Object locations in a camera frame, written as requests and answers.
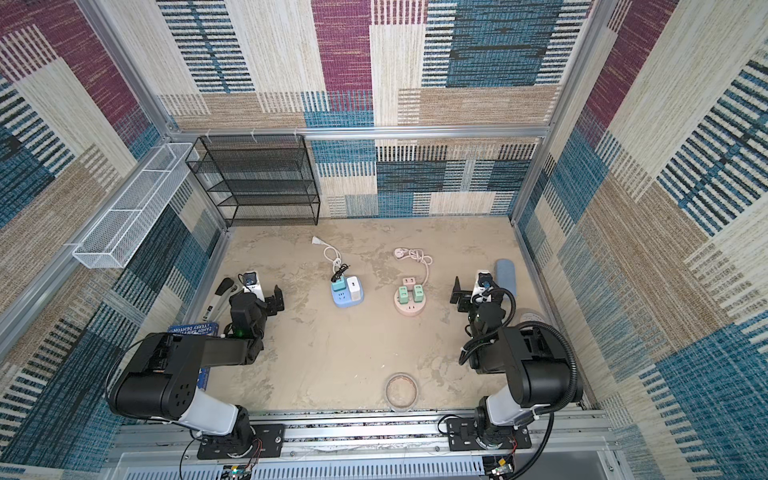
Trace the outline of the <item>white square charger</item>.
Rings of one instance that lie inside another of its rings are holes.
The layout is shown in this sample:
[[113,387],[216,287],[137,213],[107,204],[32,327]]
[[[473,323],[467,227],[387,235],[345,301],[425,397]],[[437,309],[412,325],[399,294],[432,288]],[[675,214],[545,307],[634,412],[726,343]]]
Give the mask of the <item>white square charger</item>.
[[347,278],[347,288],[352,302],[359,302],[363,299],[362,287],[357,276]]

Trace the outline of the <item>teal charger with black cable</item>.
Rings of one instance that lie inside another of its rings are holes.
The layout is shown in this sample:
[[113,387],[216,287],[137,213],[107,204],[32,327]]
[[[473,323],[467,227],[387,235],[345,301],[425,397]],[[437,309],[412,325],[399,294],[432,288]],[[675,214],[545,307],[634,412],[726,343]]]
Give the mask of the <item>teal charger with black cable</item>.
[[347,290],[346,277],[344,276],[349,265],[341,263],[331,277],[331,291],[334,296]]

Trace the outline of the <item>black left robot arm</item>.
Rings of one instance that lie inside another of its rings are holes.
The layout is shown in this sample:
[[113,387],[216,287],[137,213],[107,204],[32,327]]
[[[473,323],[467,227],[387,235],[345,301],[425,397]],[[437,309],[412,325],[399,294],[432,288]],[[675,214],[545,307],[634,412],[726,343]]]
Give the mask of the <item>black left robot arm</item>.
[[251,436],[247,410],[201,390],[199,373],[203,368],[253,364],[264,349],[267,318],[284,309],[278,287],[265,298],[244,290],[230,298],[231,328],[223,337],[147,335],[107,395],[111,411],[247,442]]

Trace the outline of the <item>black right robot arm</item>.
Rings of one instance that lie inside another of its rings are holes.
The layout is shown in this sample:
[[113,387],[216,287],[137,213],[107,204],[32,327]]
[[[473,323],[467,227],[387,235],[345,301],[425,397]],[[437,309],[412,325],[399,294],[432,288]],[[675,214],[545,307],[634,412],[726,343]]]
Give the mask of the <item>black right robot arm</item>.
[[506,385],[481,398],[471,418],[445,421],[452,451],[503,450],[531,446],[528,426],[581,400],[583,384],[572,346],[542,321],[513,322],[516,299],[487,271],[465,290],[456,281],[450,302],[468,314],[470,339],[461,365],[478,374],[502,374]]

